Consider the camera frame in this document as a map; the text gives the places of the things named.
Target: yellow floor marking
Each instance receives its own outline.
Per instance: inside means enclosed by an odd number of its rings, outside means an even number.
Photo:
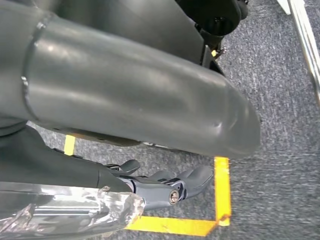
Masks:
[[[66,155],[73,155],[73,151],[75,149],[75,137],[66,135],[66,140],[64,142],[64,154]]]
[[[72,155],[75,149],[75,142],[75,138],[74,136],[66,135],[64,143],[64,153]],[[217,225],[229,226],[231,216],[231,198],[228,158],[214,158],[214,189],[216,221],[142,216],[126,229],[205,237]]]
[[[127,230],[205,237],[217,223],[211,220],[142,216]]]
[[[214,158],[215,219],[220,226],[230,225],[231,197],[229,159]]]

